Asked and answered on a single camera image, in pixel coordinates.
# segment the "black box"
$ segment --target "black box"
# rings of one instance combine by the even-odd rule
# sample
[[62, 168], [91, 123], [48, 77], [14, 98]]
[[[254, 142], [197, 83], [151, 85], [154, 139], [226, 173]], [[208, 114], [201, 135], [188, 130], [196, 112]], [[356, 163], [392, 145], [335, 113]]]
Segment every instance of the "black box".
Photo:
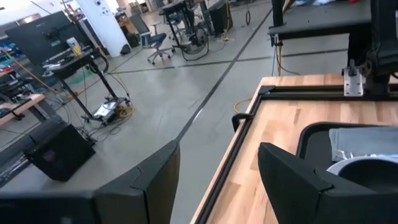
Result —
[[35, 139], [30, 149], [24, 151], [27, 159], [53, 180], [66, 182], [95, 153], [71, 125]]

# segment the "white column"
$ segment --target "white column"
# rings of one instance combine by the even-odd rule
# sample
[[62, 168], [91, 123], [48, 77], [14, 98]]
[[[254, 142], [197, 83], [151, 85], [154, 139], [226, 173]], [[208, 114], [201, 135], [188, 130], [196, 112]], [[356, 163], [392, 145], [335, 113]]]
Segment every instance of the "white column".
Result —
[[120, 55], [126, 37], [105, 0], [77, 0], [98, 38], [112, 57]]

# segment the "black metal frame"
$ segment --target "black metal frame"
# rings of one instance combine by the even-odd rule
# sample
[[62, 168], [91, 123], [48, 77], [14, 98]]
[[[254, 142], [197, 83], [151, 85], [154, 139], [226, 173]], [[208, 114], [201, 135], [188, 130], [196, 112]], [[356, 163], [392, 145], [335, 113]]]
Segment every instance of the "black metal frame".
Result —
[[[96, 73], [101, 81], [104, 83], [106, 89], [109, 91], [109, 94], [111, 95], [111, 98], [109, 101], [115, 101], [117, 105], [121, 104], [123, 101], [127, 104], [130, 101], [127, 98], [119, 98], [115, 92], [113, 91], [112, 87], [109, 85], [108, 81], [106, 80], [105, 76], [103, 75], [102, 71], [98, 68], [97, 64], [95, 64], [95, 61], [93, 57], [91, 57], [94, 52], [91, 54], [88, 54], [84, 57], [78, 58], [77, 62], [74, 62], [73, 64], [78, 63], [79, 67], [83, 67], [85, 65], [90, 65], [90, 67], [93, 69], [94, 73]], [[68, 84], [65, 82], [65, 80], [62, 78], [65, 76], [65, 74], [69, 74], [71, 70], [69, 67], [72, 67], [75, 65], [72, 65], [72, 63], [69, 66], [65, 66], [64, 68], [61, 68], [60, 70], [53, 71], [56, 76], [59, 77], [59, 81], [62, 84], [62, 86], [69, 92], [69, 94], [72, 96], [72, 98], [79, 104], [80, 108], [85, 112], [86, 116], [81, 116], [84, 120], [86, 120], [87, 123], [90, 122], [90, 120], [93, 121], [99, 121], [102, 122], [103, 125], [107, 125], [107, 120], [103, 119], [102, 117], [95, 117], [91, 114], [91, 112], [88, 111], [86, 106], [81, 102], [81, 100], [78, 98], [76, 93], [68, 86]]]
[[398, 101], [398, 84], [390, 84], [389, 96], [344, 96], [343, 85], [327, 86], [261, 86], [249, 113], [238, 113], [232, 117], [235, 131], [238, 130], [240, 120], [244, 119], [239, 132], [225, 163], [221, 168], [216, 182], [212, 186], [205, 204], [201, 208], [195, 224], [205, 224], [224, 186], [229, 171], [236, 156], [249, 132], [252, 121], [264, 100], [309, 100], [309, 101]]

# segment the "metal bracket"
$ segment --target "metal bracket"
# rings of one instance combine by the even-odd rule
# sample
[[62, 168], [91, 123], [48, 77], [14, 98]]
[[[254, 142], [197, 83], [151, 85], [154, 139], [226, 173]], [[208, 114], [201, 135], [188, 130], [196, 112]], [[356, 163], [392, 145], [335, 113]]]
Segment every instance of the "metal bracket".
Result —
[[232, 117], [232, 126], [234, 127], [234, 131], [238, 130], [241, 119], [253, 119], [252, 114], [247, 114], [247, 113], [238, 113]]
[[344, 95], [363, 96], [362, 74], [353, 59], [349, 61], [349, 67], [344, 69]]

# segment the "wooden workbench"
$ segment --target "wooden workbench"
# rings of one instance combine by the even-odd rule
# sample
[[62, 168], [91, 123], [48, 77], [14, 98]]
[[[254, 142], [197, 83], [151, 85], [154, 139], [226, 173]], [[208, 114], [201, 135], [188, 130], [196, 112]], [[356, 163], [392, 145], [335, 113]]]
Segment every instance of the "wooden workbench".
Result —
[[[337, 74], [306, 75], [263, 78], [259, 87], [262, 85], [341, 85], [342, 83], [342, 76]], [[249, 109], [254, 103], [254, 99], [255, 97], [249, 105]], [[319, 121], [398, 124], [398, 102], [263, 101], [207, 223], [277, 223], [257, 166], [259, 144], [260, 142], [271, 142], [295, 154], [303, 128]], [[229, 144], [191, 223], [197, 219], [241, 128], [242, 125]]]

